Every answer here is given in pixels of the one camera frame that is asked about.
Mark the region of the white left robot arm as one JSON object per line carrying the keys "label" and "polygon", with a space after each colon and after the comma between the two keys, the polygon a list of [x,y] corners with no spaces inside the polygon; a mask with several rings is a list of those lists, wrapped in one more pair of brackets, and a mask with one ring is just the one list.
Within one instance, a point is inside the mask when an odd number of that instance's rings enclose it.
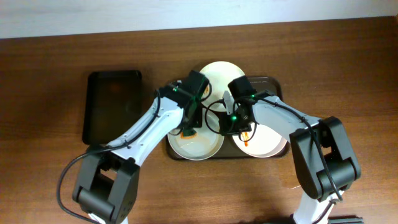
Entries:
{"label": "white left robot arm", "polygon": [[105,146],[90,146],[72,199],[90,223],[124,223],[137,198],[141,165],[171,131],[200,126],[201,98],[209,80],[192,70],[188,77],[156,91],[153,104],[125,133]]}

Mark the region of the white plate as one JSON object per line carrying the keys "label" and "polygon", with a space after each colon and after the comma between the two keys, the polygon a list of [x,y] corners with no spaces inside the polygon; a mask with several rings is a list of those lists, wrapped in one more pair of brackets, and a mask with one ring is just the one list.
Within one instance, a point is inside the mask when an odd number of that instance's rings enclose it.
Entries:
{"label": "white plate", "polygon": [[177,134],[178,131],[172,131],[167,135],[169,147],[167,153],[169,156],[177,161],[202,161],[214,156],[222,147],[224,136],[216,134],[214,131],[219,131],[219,118],[217,115],[202,109],[201,127],[194,128],[194,134],[191,136],[183,135],[183,132]]}
{"label": "white plate", "polygon": [[273,129],[254,123],[251,124],[252,131],[243,132],[239,136],[232,136],[237,147],[252,157],[272,157],[282,152],[287,140]]}
{"label": "white plate", "polygon": [[209,63],[200,70],[200,73],[207,77],[212,89],[209,95],[210,87],[207,87],[202,96],[202,98],[206,98],[202,102],[205,107],[209,107],[211,103],[221,100],[225,91],[228,91],[231,95],[228,84],[234,79],[246,75],[237,65],[225,61]]}

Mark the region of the white plate top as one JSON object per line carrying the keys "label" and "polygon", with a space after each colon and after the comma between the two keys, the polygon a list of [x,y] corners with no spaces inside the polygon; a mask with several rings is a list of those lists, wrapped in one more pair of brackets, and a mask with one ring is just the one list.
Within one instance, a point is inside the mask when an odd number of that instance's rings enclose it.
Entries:
{"label": "white plate top", "polygon": [[202,102],[205,107],[209,107],[211,103],[221,100],[225,91],[228,91],[231,95],[228,84],[234,79],[246,75],[237,65],[225,61],[209,63],[200,70],[200,73],[207,77],[212,89],[209,95],[210,87],[207,87],[202,96],[202,98],[206,98]]}

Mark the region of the orange green sponge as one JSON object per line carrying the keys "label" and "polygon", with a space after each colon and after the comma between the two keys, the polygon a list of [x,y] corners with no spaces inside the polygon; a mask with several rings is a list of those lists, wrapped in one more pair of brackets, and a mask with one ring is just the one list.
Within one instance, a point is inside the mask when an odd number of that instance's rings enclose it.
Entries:
{"label": "orange green sponge", "polygon": [[197,132],[194,129],[184,129],[180,133],[180,137],[182,139],[191,139],[194,138],[197,135]]}

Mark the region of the small black tray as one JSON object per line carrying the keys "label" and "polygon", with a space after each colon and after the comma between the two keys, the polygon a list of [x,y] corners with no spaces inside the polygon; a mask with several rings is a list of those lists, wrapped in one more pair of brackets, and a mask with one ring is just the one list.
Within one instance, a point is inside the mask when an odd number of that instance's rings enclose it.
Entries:
{"label": "small black tray", "polygon": [[141,113],[140,71],[93,72],[88,76],[82,141],[106,144],[125,133]]}

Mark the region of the large brown tray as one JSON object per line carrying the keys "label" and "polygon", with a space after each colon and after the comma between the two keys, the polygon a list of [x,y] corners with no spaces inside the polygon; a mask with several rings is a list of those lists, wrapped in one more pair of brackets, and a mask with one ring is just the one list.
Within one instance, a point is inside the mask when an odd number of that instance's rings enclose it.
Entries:
{"label": "large brown tray", "polygon": [[[277,95],[281,100],[283,100],[282,88],[279,82],[273,77],[248,77],[252,87],[256,89],[258,92],[268,90],[273,94]],[[271,158],[281,158],[289,153],[290,144],[283,143],[281,150],[271,156]],[[171,147],[168,140],[165,143],[165,151],[167,155],[175,160],[175,161],[186,161],[185,158],[178,155]],[[240,148],[234,143],[233,138],[231,136],[227,136],[224,138],[224,142],[220,147],[219,151],[210,157],[210,159],[253,159],[253,156],[250,156],[240,150]]]}

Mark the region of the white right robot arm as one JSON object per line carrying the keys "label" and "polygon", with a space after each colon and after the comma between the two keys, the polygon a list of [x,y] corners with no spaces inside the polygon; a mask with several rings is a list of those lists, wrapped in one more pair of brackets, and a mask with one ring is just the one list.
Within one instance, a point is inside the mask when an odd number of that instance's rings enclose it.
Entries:
{"label": "white right robot arm", "polygon": [[297,179],[303,189],[298,209],[286,223],[363,223],[361,217],[331,218],[343,193],[361,176],[361,168],[343,123],[321,119],[285,104],[269,91],[258,92],[246,76],[228,83],[223,135],[239,135],[260,124],[286,139],[292,148]]}

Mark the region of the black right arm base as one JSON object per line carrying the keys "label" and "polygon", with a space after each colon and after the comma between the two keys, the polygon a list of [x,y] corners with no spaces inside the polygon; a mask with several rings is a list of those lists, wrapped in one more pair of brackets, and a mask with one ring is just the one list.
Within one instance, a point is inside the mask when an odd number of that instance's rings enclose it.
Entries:
{"label": "black right arm base", "polygon": [[364,220],[361,217],[329,218],[328,224],[364,224]]}

